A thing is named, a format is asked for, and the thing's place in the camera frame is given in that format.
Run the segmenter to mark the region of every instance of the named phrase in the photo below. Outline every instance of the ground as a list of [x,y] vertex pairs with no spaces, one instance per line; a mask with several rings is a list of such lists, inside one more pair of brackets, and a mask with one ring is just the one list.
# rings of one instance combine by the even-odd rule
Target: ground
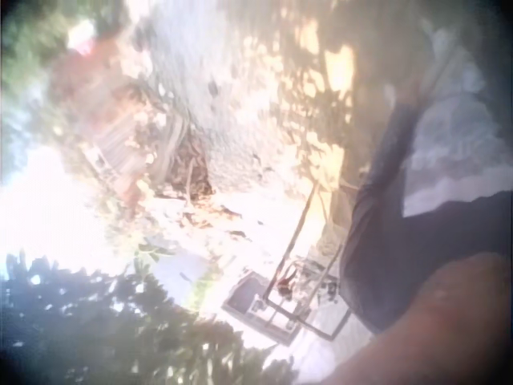
[[[224,250],[224,278],[205,311],[224,300],[229,272],[273,271],[314,180],[322,188],[294,253],[325,263],[344,241],[354,199],[348,186],[361,183],[393,90],[428,60],[417,5],[175,0],[148,12],[150,82],[191,116],[215,197],[241,215],[248,238]],[[324,310],[316,322],[329,329],[344,311]],[[319,379],[369,337],[351,318],[334,343],[304,332],[287,352],[303,380]]]

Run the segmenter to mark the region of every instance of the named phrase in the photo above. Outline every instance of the person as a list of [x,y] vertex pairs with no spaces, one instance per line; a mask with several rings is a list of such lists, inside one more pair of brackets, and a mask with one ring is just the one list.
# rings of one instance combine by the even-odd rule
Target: person
[[498,383],[513,365],[513,155],[479,69],[454,60],[428,99],[399,96],[357,194],[340,294],[376,335],[323,385]]

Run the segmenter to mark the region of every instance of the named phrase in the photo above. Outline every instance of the green leaves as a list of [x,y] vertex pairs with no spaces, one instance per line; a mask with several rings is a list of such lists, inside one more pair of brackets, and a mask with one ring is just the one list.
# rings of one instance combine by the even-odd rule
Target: green leaves
[[[19,258],[7,259],[0,338],[31,379],[58,385],[293,381],[288,363],[262,368],[272,348],[244,348],[240,332],[175,306],[152,275],[144,281],[138,274],[87,276],[50,267],[45,258],[27,270]],[[40,284],[30,283],[34,275]]]

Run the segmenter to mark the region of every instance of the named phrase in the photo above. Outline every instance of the bright light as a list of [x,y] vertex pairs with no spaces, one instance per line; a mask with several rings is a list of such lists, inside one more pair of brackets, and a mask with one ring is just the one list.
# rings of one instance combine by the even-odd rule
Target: bright light
[[[115,258],[104,223],[85,205],[94,194],[66,174],[55,150],[29,152],[26,169],[2,187],[0,254],[18,255],[23,248],[27,266],[46,255],[62,269],[121,273],[127,260]],[[6,273],[5,263],[0,265]]]

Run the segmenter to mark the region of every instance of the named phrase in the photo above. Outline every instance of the metal frame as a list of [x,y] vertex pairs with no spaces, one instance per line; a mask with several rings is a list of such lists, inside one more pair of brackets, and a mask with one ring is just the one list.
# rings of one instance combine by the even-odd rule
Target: metal frame
[[294,313],[290,313],[289,311],[285,310],[281,304],[277,304],[273,302],[269,295],[273,291],[274,286],[277,283],[278,276],[280,275],[281,271],[283,270],[285,266],[285,262],[289,259],[290,253],[292,252],[297,237],[299,236],[299,233],[301,232],[301,229],[303,228],[303,224],[305,223],[306,214],[309,211],[310,205],[312,204],[313,196],[315,195],[315,192],[317,191],[319,186],[319,183],[316,182],[312,187],[312,192],[310,193],[308,200],[306,201],[305,208],[303,209],[303,213],[301,214],[301,218],[297,224],[296,230],[294,231],[294,235],[292,239],[290,240],[289,246],[287,247],[287,250],[285,251],[280,264],[278,265],[276,271],[274,272],[273,279],[271,279],[271,282],[269,283],[269,286],[264,292],[264,295],[262,296],[262,299],[267,303],[269,306],[271,306],[277,313],[283,314],[285,317],[290,319],[291,321],[298,322],[300,325],[302,325],[306,330],[310,330],[319,337],[326,339],[328,341],[333,341],[341,332],[341,330],[344,328],[345,324],[349,321],[349,316],[351,315],[351,310],[347,310],[342,317],[341,321],[338,323],[337,327],[335,328],[335,331],[332,334],[327,334],[322,330],[317,329],[315,326],[310,325],[306,322],[305,319],[303,319],[301,316],[305,313],[305,310],[309,308],[310,303],[312,302],[313,297],[315,296],[316,292],[319,290],[319,287],[321,286],[322,282],[326,278],[326,276],[329,273],[329,270],[335,263],[335,261],[338,259],[339,255],[341,254],[341,251],[343,250],[342,245],[338,248],[338,251],[335,253],[335,255],[331,258],[331,261],[329,261],[329,264],[325,267],[325,269],[322,271],[321,277],[318,280],[317,284],[315,285],[315,288],[312,290],[312,292],[308,296],[308,300],[306,303],[303,303],[299,311],[295,310]]

